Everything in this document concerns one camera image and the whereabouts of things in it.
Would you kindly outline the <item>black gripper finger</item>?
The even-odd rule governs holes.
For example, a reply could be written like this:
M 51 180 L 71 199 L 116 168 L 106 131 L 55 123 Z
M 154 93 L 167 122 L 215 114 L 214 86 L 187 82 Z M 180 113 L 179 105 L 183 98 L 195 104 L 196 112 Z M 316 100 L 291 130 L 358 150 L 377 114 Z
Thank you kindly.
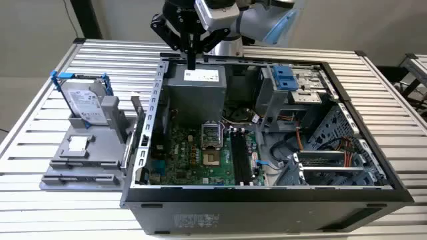
M 192 49 L 190 35 L 183 32 L 178 35 L 168 27 L 167 19 L 163 14 L 156 14 L 151 20 L 151 29 L 174 51 L 180 51 L 187 55 L 187 69 L 192 70 Z
M 227 38 L 231 33 L 230 28 L 215 30 L 210 36 L 207 36 L 203 40 L 200 40 L 200 35 L 195 35 L 195 39 L 192 42 L 194 50 L 191 52 L 191 69 L 196 69 L 196 58 L 198 55 L 203 53 L 208 53 L 218 44 Z

